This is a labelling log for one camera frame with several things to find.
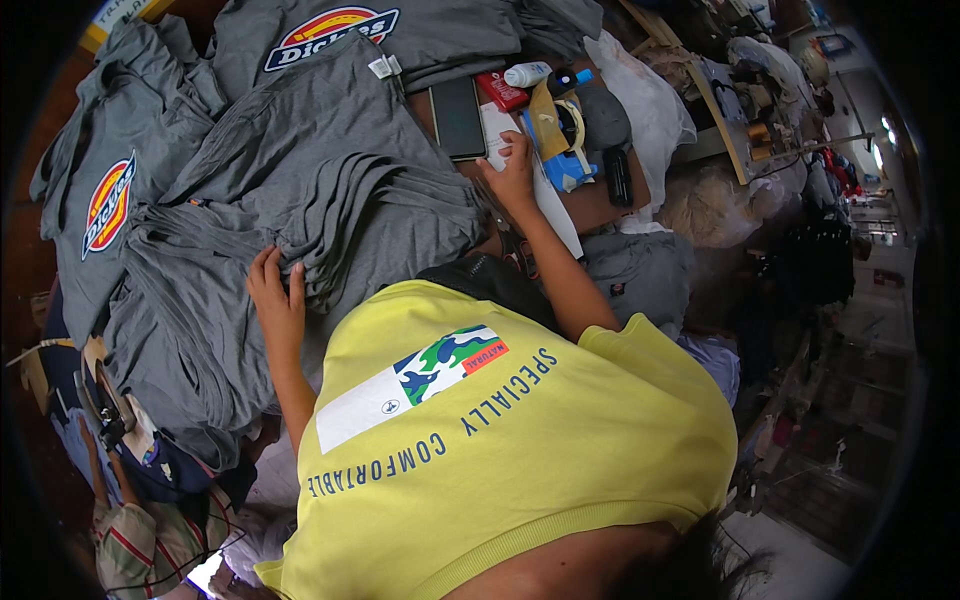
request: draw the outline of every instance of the striped shirt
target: striped shirt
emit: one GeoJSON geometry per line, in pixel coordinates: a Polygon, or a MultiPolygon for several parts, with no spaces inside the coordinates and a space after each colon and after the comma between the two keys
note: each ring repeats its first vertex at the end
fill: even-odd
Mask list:
{"type": "Polygon", "coordinates": [[[211,485],[208,494],[206,547],[203,532],[174,504],[148,502],[145,507],[124,504],[111,509],[96,501],[90,529],[100,583],[109,598],[147,600],[163,595],[217,551],[236,528],[236,518],[219,487],[211,485]]]}

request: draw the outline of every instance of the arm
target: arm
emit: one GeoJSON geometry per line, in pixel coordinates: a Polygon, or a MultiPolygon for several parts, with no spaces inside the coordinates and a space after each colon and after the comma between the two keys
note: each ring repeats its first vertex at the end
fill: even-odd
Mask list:
{"type": "Polygon", "coordinates": [[[136,497],[136,492],[133,491],[130,480],[127,479],[127,472],[123,469],[123,462],[120,460],[120,455],[111,450],[108,456],[110,457],[110,462],[113,464],[113,474],[117,477],[117,484],[120,485],[120,495],[123,496],[123,503],[143,506],[140,498],[136,497]]]}
{"type": "Polygon", "coordinates": [[[276,399],[287,422],[294,455],[300,451],[303,430],[313,416],[317,393],[300,369],[300,345],[303,342],[303,263],[294,265],[290,274],[290,296],[280,283],[280,248],[268,246],[253,260],[247,277],[247,291],[256,305],[256,318],[263,330],[267,364],[274,382],[276,399]]]}
{"type": "Polygon", "coordinates": [[[93,495],[98,500],[110,505],[107,498],[107,481],[104,480],[104,472],[100,469],[100,455],[97,452],[97,443],[93,440],[93,435],[86,428],[86,419],[80,417],[80,436],[84,438],[86,451],[90,459],[90,473],[93,475],[93,495]]]}
{"type": "Polygon", "coordinates": [[[497,199],[526,234],[546,296],[564,335],[575,344],[591,325],[619,331],[620,322],[607,299],[537,206],[529,138],[520,132],[503,132],[500,136],[513,144],[500,150],[500,154],[509,157],[506,168],[498,173],[482,158],[477,159],[477,164],[497,199]]]}

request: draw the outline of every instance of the camouflage graphic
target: camouflage graphic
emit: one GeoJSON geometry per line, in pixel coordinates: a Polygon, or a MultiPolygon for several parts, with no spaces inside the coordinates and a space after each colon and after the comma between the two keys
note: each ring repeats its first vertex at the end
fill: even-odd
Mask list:
{"type": "Polygon", "coordinates": [[[468,372],[462,363],[492,346],[497,346],[496,355],[507,350],[486,325],[457,329],[395,363],[394,372],[410,404],[416,406],[475,371],[468,372]]]}

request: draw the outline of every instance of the scissors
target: scissors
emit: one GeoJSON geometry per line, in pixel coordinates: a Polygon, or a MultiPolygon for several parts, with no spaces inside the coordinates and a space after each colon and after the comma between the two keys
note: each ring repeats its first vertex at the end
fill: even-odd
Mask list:
{"type": "Polygon", "coordinates": [[[500,246],[502,248],[501,258],[513,265],[519,272],[525,273],[529,279],[540,277],[530,242],[520,238],[516,231],[510,227],[510,222],[507,221],[503,213],[497,208],[497,201],[487,182],[481,178],[471,178],[471,180],[473,181],[473,187],[476,189],[477,195],[484,201],[487,208],[490,209],[490,214],[496,222],[496,229],[500,235],[500,246]]]}

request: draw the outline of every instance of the dickies logo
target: dickies logo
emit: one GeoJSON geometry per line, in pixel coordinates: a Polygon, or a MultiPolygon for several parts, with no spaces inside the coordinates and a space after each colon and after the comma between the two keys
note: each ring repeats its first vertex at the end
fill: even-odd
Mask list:
{"type": "Polygon", "coordinates": [[[86,231],[81,262],[90,252],[106,250],[127,222],[130,206],[130,184],[136,173],[136,152],[107,169],[97,184],[86,211],[86,231]]]}
{"type": "Polygon", "coordinates": [[[286,35],[270,51],[263,70],[277,71],[319,52],[328,43],[336,41],[354,29],[380,43],[394,30],[400,9],[377,12],[365,7],[342,7],[322,12],[286,35]]]}

